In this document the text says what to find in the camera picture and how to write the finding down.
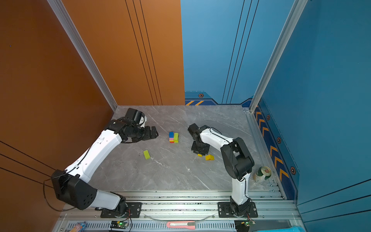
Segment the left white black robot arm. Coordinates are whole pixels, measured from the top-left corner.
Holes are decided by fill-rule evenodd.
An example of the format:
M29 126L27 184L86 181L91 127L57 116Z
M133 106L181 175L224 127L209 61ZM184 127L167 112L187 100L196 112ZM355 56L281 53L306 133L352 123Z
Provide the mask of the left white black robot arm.
M113 217L123 217L127 211L126 198L120 194L96 189L89 185L93 174L112 150L121 143L137 143L156 139L155 126L145 125L146 118L138 123L123 119L111 120L97 140L65 170L56 170L50 180L56 198L73 208L85 210L93 207Z

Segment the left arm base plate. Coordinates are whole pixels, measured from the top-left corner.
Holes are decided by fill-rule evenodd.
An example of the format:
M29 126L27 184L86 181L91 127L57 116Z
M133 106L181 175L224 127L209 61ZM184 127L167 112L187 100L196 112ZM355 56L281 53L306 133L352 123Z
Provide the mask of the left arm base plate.
M126 210L122 213L114 210L103 209L101 211L101 218L139 218L142 210L141 202L126 203Z

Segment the colourful snack wrapper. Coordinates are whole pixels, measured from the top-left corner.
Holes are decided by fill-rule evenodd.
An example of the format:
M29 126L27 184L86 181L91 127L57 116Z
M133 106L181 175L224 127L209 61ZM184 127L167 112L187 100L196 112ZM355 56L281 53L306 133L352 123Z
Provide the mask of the colourful snack wrapper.
M87 224L85 222L79 222L77 223L70 232L83 232L85 228L87 227Z

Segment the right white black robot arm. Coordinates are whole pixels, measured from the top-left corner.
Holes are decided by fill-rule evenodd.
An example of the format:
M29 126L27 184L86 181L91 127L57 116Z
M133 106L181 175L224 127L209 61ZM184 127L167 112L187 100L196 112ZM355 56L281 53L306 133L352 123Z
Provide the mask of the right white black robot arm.
M256 205L248 195L248 180L255 162L244 140L240 137L232 139L223 136L206 125L199 127L192 124L188 127L188 132L193 138L191 150L194 153L206 156L210 147L221 152L225 169L232 178L232 215L257 218Z

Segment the yellow wedge block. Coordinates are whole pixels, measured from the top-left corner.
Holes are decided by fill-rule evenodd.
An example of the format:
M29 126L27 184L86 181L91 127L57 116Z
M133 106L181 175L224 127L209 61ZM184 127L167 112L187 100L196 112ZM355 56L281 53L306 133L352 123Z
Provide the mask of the yellow wedge block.
M205 160L207 160L207 161L214 160L214 156L213 155L206 155Z

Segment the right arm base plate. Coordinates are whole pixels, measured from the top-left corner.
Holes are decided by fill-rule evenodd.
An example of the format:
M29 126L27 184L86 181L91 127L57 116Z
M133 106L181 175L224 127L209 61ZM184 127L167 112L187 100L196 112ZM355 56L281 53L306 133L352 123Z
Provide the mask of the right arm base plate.
M220 218L257 218L259 216L258 210L254 202L250 203L246 212L240 216L233 213L232 208L231 208L231 203L218 202L217 208L218 208L218 216Z

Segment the green block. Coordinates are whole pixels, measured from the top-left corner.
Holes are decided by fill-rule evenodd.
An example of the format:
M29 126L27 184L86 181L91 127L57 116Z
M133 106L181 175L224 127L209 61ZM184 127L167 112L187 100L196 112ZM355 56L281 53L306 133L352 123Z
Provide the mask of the green block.
M179 143L179 133L174 133L174 143Z
M145 150L145 151L144 151L144 156L145 156L145 159L146 159L146 160L148 160L148 159L151 158L148 150Z

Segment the pink utility knife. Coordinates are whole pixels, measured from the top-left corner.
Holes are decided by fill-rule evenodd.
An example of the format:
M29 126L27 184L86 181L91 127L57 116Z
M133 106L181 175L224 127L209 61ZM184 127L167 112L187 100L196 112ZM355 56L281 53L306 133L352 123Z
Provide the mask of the pink utility knife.
M195 230L196 222L195 221L171 221L171 222L167 222L166 226L168 228L175 228L175 229Z

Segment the right small circuit board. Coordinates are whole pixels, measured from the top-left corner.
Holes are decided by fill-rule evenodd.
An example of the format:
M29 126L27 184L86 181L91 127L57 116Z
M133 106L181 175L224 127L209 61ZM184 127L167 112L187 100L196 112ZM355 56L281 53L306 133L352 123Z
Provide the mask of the right small circuit board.
M243 224L245 227L251 227L252 225L255 225L256 222L251 220L251 221L244 221L241 224Z

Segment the green circuit board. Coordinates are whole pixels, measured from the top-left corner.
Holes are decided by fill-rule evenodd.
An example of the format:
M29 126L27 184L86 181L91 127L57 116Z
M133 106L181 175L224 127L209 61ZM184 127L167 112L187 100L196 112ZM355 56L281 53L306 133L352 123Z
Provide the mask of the green circuit board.
M111 221L110 230L111 231L124 231L129 228L129 223L127 221Z

